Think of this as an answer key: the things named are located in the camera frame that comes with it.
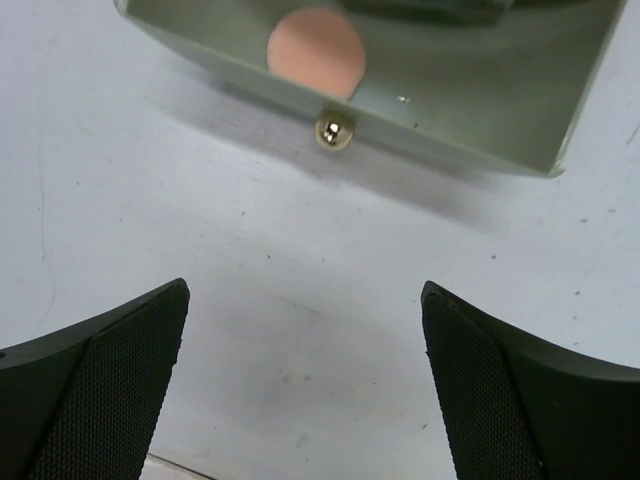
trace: drawer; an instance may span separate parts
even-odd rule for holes
[[[426,158],[555,176],[622,1],[539,3],[483,27],[345,12],[368,64],[355,95],[340,101],[272,75],[266,61],[283,16],[313,5],[343,10],[337,1],[116,0],[169,48],[307,116],[320,143],[323,128],[338,126],[332,150],[362,138]]]

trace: brass knob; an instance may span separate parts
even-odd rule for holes
[[[316,142],[322,148],[332,152],[344,149],[356,129],[354,120],[335,109],[325,109],[316,121]]]

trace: drawer knob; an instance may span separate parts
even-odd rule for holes
[[[355,121],[335,109],[325,109],[316,121],[316,142],[322,148],[338,152],[346,148],[355,132]]]

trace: orange round object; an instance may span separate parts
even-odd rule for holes
[[[296,10],[278,23],[267,63],[276,75],[347,100],[364,77],[367,55],[349,20],[314,7]]]

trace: scratched white surface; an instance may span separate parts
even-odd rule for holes
[[[639,42],[632,0],[567,172],[535,180],[323,156],[107,0],[5,1],[1,342],[183,276],[154,453],[218,480],[452,479],[425,280],[640,367]]]

